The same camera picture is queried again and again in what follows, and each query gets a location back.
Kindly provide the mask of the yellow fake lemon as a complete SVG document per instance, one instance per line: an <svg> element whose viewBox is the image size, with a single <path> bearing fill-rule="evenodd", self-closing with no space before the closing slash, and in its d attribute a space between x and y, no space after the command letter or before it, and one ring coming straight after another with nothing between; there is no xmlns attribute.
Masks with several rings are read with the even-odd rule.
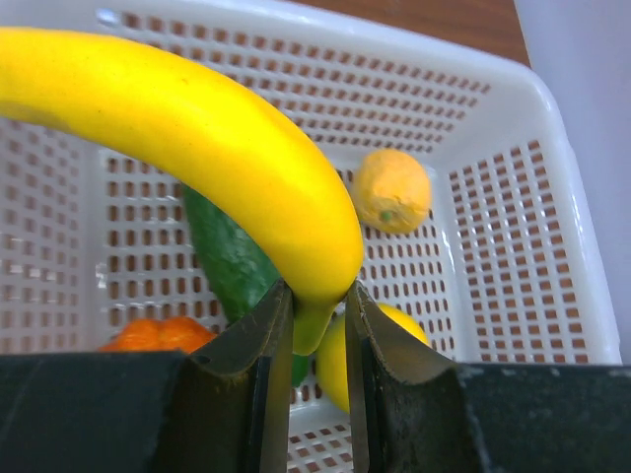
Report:
<svg viewBox="0 0 631 473"><path fill-rule="evenodd" d="M430 346L430 340L414 318L395 306L378 303L392 321ZM346 414L350 413L346 365L345 315L336 315L329 323L315 353L317 382L331 402Z"/></svg>

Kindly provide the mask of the yellow fake walnut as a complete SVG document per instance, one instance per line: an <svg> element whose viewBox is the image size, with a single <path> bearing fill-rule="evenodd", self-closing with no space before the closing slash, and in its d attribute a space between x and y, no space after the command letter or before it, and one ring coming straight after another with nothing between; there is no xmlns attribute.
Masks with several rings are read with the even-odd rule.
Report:
<svg viewBox="0 0 631 473"><path fill-rule="evenodd" d="M432 205L428 173L412 156L395 149L365 156L350 193L359 220L390 234L415 231Z"/></svg>

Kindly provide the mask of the green fake cucumber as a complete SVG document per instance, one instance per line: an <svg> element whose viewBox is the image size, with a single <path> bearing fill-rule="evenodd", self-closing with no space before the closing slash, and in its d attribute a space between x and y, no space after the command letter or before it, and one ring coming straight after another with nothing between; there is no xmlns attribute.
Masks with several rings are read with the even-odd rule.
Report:
<svg viewBox="0 0 631 473"><path fill-rule="evenodd" d="M183 185L182 204L198 263L231 324L248 315L280 275L260 247L227 214Z"/></svg>

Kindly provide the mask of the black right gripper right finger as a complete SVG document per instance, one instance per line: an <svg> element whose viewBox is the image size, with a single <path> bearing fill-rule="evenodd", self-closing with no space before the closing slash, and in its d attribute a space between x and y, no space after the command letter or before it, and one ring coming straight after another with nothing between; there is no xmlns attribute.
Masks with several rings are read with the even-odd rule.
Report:
<svg viewBox="0 0 631 473"><path fill-rule="evenodd" d="M626 472L630 370L458 363L354 283L345 306L358 472Z"/></svg>

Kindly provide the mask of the orange fake fruit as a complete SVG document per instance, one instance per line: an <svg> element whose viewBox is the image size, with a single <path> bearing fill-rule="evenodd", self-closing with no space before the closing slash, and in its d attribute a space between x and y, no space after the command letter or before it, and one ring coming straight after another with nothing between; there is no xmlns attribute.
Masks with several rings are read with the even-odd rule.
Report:
<svg viewBox="0 0 631 473"><path fill-rule="evenodd" d="M186 316L164 321L147 318L129 322L100 352L181 350L190 354L211 342L216 334Z"/></svg>

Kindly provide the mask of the yellow fake banana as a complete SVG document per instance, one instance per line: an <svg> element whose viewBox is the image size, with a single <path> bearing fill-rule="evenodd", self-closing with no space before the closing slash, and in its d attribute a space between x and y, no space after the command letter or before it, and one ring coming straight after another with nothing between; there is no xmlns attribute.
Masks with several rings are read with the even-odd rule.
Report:
<svg viewBox="0 0 631 473"><path fill-rule="evenodd" d="M140 160L207 197L292 289L295 352L317 348L359 273L363 238L335 168L276 107L147 44L5 27L1 113Z"/></svg>

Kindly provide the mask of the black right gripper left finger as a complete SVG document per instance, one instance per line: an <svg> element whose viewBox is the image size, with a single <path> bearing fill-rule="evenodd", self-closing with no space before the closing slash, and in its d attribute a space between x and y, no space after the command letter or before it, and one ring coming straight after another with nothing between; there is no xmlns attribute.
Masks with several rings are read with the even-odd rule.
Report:
<svg viewBox="0 0 631 473"><path fill-rule="evenodd" d="M212 342L1 360L5 472L282 472L292 295L277 282Z"/></svg>

